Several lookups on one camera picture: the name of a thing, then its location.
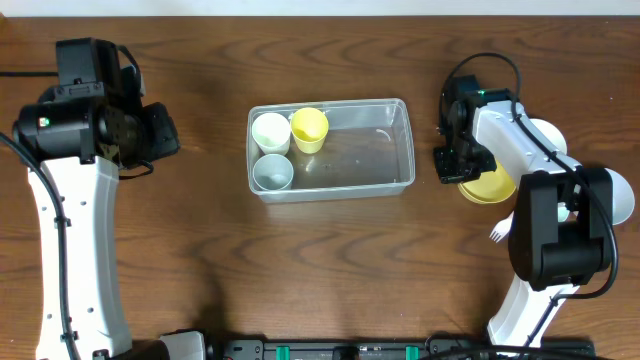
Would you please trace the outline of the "yellow plastic bowl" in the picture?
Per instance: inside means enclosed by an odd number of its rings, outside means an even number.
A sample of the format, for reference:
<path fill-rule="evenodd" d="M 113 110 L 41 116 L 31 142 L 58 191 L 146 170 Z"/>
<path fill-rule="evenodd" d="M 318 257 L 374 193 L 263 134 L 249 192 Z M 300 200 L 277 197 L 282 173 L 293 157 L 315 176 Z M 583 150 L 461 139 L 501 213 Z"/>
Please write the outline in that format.
<path fill-rule="evenodd" d="M 481 174 L 477 180 L 458 185 L 459 191 L 469 201 L 476 204 L 495 204 L 507 200 L 515 191 L 516 185 L 500 162 L 496 170 Z"/>

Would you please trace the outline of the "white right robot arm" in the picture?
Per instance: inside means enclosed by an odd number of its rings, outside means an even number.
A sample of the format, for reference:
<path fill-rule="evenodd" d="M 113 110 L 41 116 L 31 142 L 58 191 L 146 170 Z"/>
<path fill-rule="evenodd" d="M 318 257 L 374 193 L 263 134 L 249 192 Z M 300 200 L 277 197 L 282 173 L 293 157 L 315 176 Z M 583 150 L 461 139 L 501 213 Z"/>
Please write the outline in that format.
<path fill-rule="evenodd" d="M 604 168 L 560 153 L 526 116 L 516 94 L 456 79 L 440 106 L 445 145 L 434 150 L 444 184 L 503 167 L 517 187 L 508 251 L 515 275 L 487 332 L 494 345 L 537 347 L 569 299 L 598 272 L 617 274 L 614 184 Z"/>

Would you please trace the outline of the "yellow plastic cup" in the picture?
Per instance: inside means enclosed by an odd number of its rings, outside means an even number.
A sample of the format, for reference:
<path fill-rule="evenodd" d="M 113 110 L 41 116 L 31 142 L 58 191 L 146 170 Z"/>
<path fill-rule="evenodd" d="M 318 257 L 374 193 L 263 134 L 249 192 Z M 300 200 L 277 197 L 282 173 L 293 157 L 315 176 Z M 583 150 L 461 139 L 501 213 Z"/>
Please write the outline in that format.
<path fill-rule="evenodd" d="M 300 151 L 315 154 L 323 147 L 329 121 L 322 111 L 310 107 L 299 109 L 293 114 L 290 125 Z"/>

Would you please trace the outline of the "grey plastic cup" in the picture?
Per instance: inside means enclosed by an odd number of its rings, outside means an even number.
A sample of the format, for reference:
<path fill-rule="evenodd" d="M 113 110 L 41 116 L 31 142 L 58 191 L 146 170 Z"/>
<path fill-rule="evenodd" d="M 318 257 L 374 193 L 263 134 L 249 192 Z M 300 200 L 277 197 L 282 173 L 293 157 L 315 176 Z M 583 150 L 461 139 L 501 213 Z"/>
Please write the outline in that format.
<path fill-rule="evenodd" d="M 294 167 L 285 156 L 268 154 L 256 161 L 252 177 L 264 191 L 288 190 L 292 187 Z"/>

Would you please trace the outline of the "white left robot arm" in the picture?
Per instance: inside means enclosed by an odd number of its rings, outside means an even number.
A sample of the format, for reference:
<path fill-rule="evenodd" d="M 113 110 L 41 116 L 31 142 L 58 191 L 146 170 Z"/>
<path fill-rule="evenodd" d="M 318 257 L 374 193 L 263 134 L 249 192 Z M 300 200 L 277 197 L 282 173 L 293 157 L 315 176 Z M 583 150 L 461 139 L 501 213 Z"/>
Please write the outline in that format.
<path fill-rule="evenodd" d="M 141 95 L 61 94 L 26 105 L 12 146 L 28 167 L 38 207 L 43 279 L 39 359 L 140 356 L 117 275 L 117 188 L 129 170 L 178 152 L 172 118 Z"/>

